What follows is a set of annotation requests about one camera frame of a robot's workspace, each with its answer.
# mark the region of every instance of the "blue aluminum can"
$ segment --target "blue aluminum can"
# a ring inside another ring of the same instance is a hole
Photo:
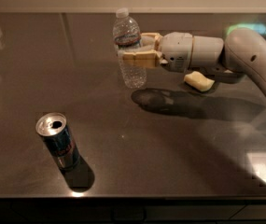
[[[79,161],[76,141],[60,113],[48,113],[39,119],[36,131],[47,146],[59,169],[71,170]]]

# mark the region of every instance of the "white bottle cap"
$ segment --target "white bottle cap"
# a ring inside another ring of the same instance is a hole
[[[129,16],[129,9],[124,7],[124,8],[121,8],[121,9],[118,9],[116,11],[116,17],[119,18],[119,19],[122,19],[122,18],[125,18],[127,16]]]

